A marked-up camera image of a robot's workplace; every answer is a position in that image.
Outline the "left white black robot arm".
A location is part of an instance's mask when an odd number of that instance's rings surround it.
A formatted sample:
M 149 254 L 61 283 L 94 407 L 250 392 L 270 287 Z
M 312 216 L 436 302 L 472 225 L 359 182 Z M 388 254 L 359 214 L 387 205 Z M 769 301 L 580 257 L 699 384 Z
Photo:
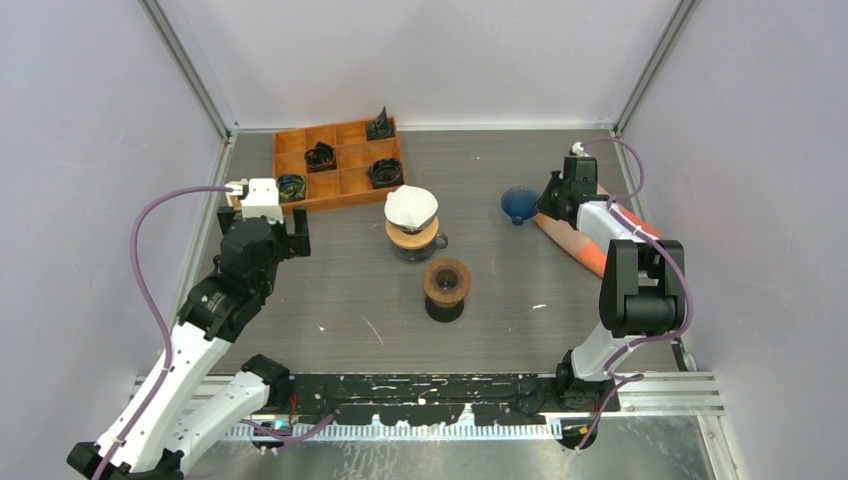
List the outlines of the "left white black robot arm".
M 170 347 L 119 418 L 97 440 L 79 442 L 68 465 L 86 479 L 183 479 L 242 419 L 288 407 L 290 371 L 257 354 L 211 399 L 186 410 L 210 369 L 230 349 L 274 290 L 279 264 L 311 253 L 308 217 L 293 211 L 294 230 L 230 207 L 213 271 L 189 292 L 170 333 Z

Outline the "clear smoky glass dripper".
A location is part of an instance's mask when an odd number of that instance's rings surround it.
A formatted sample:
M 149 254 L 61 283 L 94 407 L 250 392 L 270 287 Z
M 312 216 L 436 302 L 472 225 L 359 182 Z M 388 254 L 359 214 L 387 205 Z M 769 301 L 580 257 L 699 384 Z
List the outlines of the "clear smoky glass dripper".
M 394 222 L 390 219 L 387 220 L 388 224 L 393 227 L 395 230 L 401 232 L 404 235 L 417 235 L 422 233 L 424 230 L 430 227 L 430 225 L 438 218 L 436 214 L 422 220 L 419 222 L 415 222 L 413 225 L 407 225 L 404 223 Z

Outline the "white paper coffee filter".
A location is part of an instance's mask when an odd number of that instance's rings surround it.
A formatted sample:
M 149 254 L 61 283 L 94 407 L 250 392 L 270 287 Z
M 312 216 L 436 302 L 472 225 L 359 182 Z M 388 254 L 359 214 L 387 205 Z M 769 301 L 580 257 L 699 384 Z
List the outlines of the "white paper coffee filter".
M 402 185 L 388 193 L 384 215 L 387 220 L 413 225 L 437 214 L 438 207 L 438 200 L 429 190 Z

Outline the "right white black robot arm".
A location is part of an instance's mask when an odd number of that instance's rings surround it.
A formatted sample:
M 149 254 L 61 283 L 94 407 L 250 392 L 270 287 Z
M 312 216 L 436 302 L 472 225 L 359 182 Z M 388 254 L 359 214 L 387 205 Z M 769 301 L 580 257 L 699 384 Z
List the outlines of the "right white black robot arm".
M 601 278 L 599 323 L 556 370 L 556 400 L 577 411 L 615 388 L 615 369 L 637 346 L 683 325 L 683 248 L 645 230 L 614 203 L 587 154 L 565 156 L 536 208 L 543 231 Z

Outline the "black round base disc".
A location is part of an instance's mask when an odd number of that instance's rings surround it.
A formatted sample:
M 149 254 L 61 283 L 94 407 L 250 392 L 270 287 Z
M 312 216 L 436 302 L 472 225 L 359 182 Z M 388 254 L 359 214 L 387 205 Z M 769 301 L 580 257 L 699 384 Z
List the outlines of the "black round base disc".
M 462 315 L 464 307 L 464 300 L 450 306 L 443 306 L 430 298 L 425 300 L 426 313 L 432 320 L 440 323 L 450 323 L 457 320 Z

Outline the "blue glass dripper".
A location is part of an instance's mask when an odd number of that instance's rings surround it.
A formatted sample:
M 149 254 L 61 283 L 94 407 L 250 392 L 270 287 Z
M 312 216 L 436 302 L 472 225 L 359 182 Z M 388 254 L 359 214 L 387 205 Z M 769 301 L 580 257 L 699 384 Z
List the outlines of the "blue glass dripper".
M 512 187 L 502 194 L 501 209 L 513 225 L 521 226 L 537 214 L 539 197 L 536 190 L 528 187 Z

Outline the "grey glass server jug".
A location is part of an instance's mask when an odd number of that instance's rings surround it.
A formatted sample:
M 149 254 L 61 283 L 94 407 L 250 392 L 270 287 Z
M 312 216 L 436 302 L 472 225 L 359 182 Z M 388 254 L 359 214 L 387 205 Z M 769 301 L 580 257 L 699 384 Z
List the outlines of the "grey glass server jug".
M 406 248 L 393 244 L 395 255 L 407 263 L 421 263 L 428 260 L 437 250 L 445 249 L 449 239 L 444 233 L 437 233 L 428 244 L 417 248 Z

